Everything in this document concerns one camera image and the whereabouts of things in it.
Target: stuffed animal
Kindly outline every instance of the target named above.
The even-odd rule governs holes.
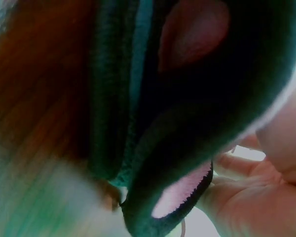
[[[92,39],[90,169],[127,187],[133,237],[166,236],[210,185],[215,155],[270,121],[294,84],[296,0],[222,0],[220,45],[160,72],[176,3],[101,0]]]

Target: plush ear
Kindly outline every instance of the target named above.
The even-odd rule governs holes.
[[[158,73],[162,26],[175,1],[103,1],[91,160],[97,177],[128,187],[122,209],[134,237],[166,236],[208,187],[211,158],[268,122],[291,89],[296,0],[223,2],[224,41]]]

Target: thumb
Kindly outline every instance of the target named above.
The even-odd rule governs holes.
[[[180,0],[163,27],[162,71],[194,62],[214,50],[227,34],[229,12],[219,0]]]

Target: pink lining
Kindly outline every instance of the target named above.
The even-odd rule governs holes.
[[[152,217],[159,219],[178,209],[192,195],[210,170],[211,162],[207,162],[166,188],[153,209]]]

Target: hand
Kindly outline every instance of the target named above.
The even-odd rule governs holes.
[[[296,91],[274,120],[241,146],[263,150],[251,161],[230,153],[197,207],[222,237],[296,237]]]

